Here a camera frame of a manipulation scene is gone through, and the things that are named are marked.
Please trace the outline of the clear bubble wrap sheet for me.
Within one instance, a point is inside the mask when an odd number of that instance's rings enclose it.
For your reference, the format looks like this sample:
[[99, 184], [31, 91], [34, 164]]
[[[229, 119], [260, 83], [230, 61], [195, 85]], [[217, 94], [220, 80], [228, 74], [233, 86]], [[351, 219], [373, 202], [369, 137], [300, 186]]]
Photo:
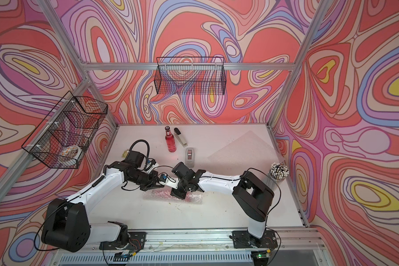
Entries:
[[193, 204], [193, 205], [201, 205], [203, 203], [203, 196], [196, 193], [187, 193], [184, 199], [177, 198], [172, 196], [171, 198], [164, 199], [164, 198], [157, 198], [154, 195], [155, 191], [158, 190], [171, 190], [170, 188], [160, 188], [157, 190], [148, 190], [143, 193], [144, 200], [150, 201], [160, 201], [160, 202], [167, 202], [167, 203], [186, 203], [186, 204]]

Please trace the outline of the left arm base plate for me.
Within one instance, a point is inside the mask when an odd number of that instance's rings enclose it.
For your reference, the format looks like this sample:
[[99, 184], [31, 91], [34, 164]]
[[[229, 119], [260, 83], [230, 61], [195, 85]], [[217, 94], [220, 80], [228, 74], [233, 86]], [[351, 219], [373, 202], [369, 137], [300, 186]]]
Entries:
[[129, 250], [138, 252], [144, 249], [146, 232], [126, 232], [122, 233], [117, 240], [112, 242], [101, 242], [100, 250]]

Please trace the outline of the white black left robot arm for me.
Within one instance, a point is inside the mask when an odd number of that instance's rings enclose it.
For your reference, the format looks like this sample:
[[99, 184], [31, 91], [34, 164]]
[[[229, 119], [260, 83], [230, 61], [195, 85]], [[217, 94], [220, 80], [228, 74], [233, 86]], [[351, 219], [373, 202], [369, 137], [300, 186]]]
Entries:
[[162, 188], [156, 169], [159, 164], [151, 161], [145, 170], [136, 162], [116, 161], [104, 166], [102, 174], [87, 187], [65, 198], [55, 199], [47, 207], [46, 219], [40, 230], [41, 242], [58, 249], [77, 252], [85, 245], [101, 245], [101, 249], [136, 252], [143, 248], [138, 239], [130, 235], [126, 224], [117, 221], [91, 223], [92, 209], [112, 190], [127, 183], [138, 189]]

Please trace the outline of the pink bottle with label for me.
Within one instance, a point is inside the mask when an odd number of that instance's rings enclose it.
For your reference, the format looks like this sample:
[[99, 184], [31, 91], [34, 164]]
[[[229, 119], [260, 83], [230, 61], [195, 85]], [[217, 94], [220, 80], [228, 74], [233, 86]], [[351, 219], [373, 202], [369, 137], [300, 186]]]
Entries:
[[171, 190], [158, 190], [154, 192], [155, 197], [168, 199], [171, 198]]

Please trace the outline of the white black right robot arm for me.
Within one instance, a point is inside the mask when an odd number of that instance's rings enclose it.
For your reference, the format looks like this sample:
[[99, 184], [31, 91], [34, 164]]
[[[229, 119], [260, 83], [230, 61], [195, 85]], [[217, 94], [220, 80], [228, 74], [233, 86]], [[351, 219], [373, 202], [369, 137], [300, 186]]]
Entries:
[[184, 163], [178, 163], [172, 173], [178, 178], [171, 195], [181, 200], [189, 192], [217, 192], [231, 195], [249, 217], [248, 234], [261, 239], [264, 236], [268, 212], [274, 192], [250, 171], [237, 176], [213, 174], [206, 170], [194, 171]]

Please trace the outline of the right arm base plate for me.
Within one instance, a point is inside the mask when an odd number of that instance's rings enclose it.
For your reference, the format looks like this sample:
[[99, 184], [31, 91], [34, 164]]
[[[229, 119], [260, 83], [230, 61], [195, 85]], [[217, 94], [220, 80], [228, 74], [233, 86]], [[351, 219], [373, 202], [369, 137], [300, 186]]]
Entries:
[[277, 237], [273, 230], [266, 229], [261, 238], [257, 238], [248, 231], [233, 231], [229, 238], [235, 249], [266, 248], [274, 250], [278, 247]]

